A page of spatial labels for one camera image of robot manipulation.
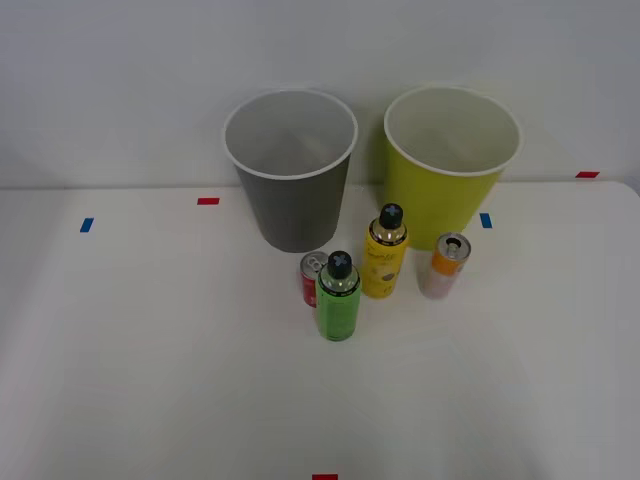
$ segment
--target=blue tape mark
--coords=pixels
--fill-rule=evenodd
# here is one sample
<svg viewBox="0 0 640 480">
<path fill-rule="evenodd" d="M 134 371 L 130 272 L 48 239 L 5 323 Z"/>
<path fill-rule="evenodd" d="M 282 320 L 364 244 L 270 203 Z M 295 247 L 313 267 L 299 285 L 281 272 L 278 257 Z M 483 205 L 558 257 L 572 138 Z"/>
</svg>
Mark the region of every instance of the blue tape mark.
<svg viewBox="0 0 640 480">
<path fill-rule="evenodd" d="M 482 222 L 482 228 L 493 228 L 493 225 L 491 224 L 491 217 L 488 213 L 481 213 L 480 221 Z"/>
<path fill-rule="evenodd" d="M 88 233 L 91 230 L 91 225 L 93 225 L 93 218 L 85 218 L 82 227 L 80 227 L 80 233 Z"/>
</svg>

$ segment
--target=can lid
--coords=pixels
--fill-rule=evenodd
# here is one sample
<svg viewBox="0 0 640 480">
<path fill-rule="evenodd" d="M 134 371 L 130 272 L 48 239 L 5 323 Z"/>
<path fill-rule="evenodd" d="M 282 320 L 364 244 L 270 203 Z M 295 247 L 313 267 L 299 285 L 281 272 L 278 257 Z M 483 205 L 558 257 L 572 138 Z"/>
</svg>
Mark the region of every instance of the can lid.
<svg viewBox="0 0 640 480">
<path fill-rule="evenodd" d="M 329 275 L 336 280 L 347 278 L 351 275 L 352 269 L 353 265 L 351 263 L 351 256 L 347 252 L 337 250 L 329 255 L 327 270 L 329 270 Z"/>
<path fill-rule="evenodd" d="M 305 277 L 315 280 L 318 277 L 318 273 L 322 270 L 327 262 L 329 256 L 324 252 L 311 252 L 307 253 L 302 260 L 300 260 L 300 271 Z"/>
<path fill-rule="evenodd" d="M 471 253 L 471 244 L 461 233 L 449 232 L 438 239 L 438 251 L 446 258 L 461 261 Z"/>
<path fill-rule="evenodd" d="M 387 203 L 380 211 L 380 225 L 387 230 L 395 230 L 402 226 L 402 207 L 397 203 Z"/>
</svg>

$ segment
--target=gray cup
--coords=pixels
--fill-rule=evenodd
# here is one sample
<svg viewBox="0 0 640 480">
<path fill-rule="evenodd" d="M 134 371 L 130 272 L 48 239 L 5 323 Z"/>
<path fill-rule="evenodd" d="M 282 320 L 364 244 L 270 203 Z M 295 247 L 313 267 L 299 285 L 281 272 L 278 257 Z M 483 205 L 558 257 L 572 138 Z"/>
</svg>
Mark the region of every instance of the gray cup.
<svg viewBox="0 0 640 480">
<path fill-rule="evenodd" d="M 308 252 L 333 237 L 357 137 L 349 107 L 310 90 L 269 92 L 229 116 L 225 149 L 267 242 Z"/>
</svg>

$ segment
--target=yellow spray can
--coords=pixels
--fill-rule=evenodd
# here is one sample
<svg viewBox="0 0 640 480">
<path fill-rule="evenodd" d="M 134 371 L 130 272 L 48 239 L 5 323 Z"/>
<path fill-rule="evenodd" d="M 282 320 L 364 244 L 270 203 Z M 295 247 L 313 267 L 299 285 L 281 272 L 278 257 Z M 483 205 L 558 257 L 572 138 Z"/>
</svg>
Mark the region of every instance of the yellow spray can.
<svg viewBox="0 0 640 480">
<path fill-rule="evenodd" d="M 400 274 L 409 242 L 402 222 L 402 208 L 395 203 L 382 207 L 380 217 L 367 229 L 364 262 L 361 269 L 362 291 L 371 298 L 391 295 Z"/>
</svg>

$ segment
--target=orange can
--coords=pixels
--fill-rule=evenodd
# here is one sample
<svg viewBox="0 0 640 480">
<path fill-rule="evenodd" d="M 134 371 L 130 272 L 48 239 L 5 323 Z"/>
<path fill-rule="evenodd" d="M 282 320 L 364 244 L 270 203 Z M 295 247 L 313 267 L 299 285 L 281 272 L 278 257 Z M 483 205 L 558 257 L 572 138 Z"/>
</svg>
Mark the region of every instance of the orange can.
<svg viewBox="0 0 640 480">
<path fill-rule="evenodd" d="M 471 254 L 471 243 L 461 233 L 440 235 L 420 290 L 425 297 L 444 298 L 451 290 Z"/>
</svg>

